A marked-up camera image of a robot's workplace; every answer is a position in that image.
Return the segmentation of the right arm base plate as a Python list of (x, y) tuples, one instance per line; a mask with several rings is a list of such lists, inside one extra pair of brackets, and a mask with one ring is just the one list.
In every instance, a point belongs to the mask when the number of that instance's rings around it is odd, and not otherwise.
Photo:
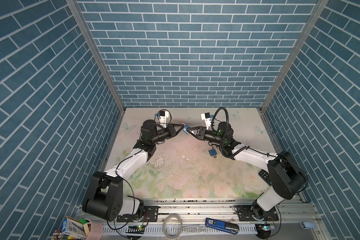
[(279, 220), (279, 215), (275, 207), (267, 212), (260, 207), (254, 207), (252, 205), (236, 205), (233, 209), (241, 222), (265, 220), (273, 220), (276, 222)]

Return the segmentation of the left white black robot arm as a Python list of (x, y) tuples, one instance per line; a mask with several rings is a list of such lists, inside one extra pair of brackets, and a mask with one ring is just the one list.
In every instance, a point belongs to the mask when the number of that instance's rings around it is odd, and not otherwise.
[(92, 175), (83, 199), (83, 211), (108, 222), (122, 216), (127, 217), (128, 221), (143, 217), (144, 201), (135, 194), (125, 197), (124, 183), (154, 155), (158, 143), (176, 137), (185, 126), (167, 124), (164, 127), (154, 120), (144, 121), (141, 135), (131, 153), (111, 169)]

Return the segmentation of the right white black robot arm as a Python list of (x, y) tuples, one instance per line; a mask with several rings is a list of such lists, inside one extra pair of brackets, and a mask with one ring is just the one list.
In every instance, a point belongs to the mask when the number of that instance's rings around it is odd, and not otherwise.
[(292, 199), (308, 183), (307, 174), (288, 152), (265, 153), (245, 146), (233, 138), (234, 130), (227, 122), (219, 123), (216, 131), (206, 127), (187, 128), (186, 131), (198, 140), (218, 145), (224, 157), (251, 164), (268, 173), (271, 186), (251, 207), (252, 215), (258, 221), (266, 218), (279, 203)]

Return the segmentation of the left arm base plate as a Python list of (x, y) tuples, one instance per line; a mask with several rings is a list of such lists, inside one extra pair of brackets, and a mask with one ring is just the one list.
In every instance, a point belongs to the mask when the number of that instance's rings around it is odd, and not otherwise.
[(145, 219), (145, 222), (151, 223), (151, 222), (157, 222), (158, 220), (158, 213), (159, 213), (159, 207), (158, 206), (144, 206), (139, 207), (136, 214), (130, 215), (119, 215), (117, 217), (118, 223), (126, 223), (126, 222), (140, 222), (143, 218)]

